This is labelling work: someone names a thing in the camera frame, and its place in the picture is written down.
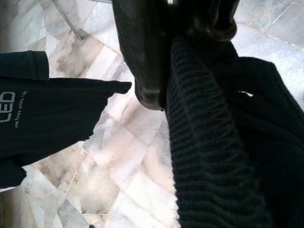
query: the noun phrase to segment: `black knit sweater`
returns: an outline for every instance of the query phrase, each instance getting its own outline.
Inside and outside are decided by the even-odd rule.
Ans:
[[[273,65],[261,74],[265,65],[249,64],[258,61],[236,58],[212,74],[185,40],[173,42],[166,114],[182,228],[304,227],[303,124],[294,126],[303,114]]]

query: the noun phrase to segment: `shirt sleeve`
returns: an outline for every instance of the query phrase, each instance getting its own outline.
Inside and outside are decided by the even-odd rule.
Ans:
[[[26,176],[26,171],[12,161],[0,161],[0,189],[18,186]]]
[[[0,53],[0,77],[48,80],[48,57],[43,51]]]

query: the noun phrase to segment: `printed logo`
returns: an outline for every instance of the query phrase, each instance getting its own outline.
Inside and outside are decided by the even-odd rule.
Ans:
[[[14,92],[3,92],[0,95],[0,114],[4,114],[5,116],[4,119],[0,119],[0,123],[10,121],[15,97]]]

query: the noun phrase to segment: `marble floor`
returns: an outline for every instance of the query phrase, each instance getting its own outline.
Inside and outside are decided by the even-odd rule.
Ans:
[[[0,0],[0,52],[45,50],[50,77],[133,82],[119,50],[111,4]],[[303,0],[244,0],[233,43],[240,56],[276,64],[304,109]],[[0,227],[178,228],[168,126],[142,107],[134,88],[114,95],[86,142],[24,167],[21,186],[0,193]]]

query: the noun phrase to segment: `black fabric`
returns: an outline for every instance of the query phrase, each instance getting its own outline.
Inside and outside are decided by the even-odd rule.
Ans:
[[[301,108],[272,63],[236,58],[218,64],[213,73],[255,165],[275,227],[304,227]]]
[[[166,115],[181,227],[271,227],[214,77],[182,38],[173,42],[171,67]]]
[[[25,177],[21,166],[31,164],[56,153],[93,134],[93,128],[114,93],[126,93],[131,83],[104,82],[89,79],[48,77],[48,61],[42,55],[24,55],[28,60],[15,61],[25,78],[13,75],[0,78],[0,188],[20,184]],[[0,72],[5,73],[5,58]],[[46,66],[35,66],[37,63]]]

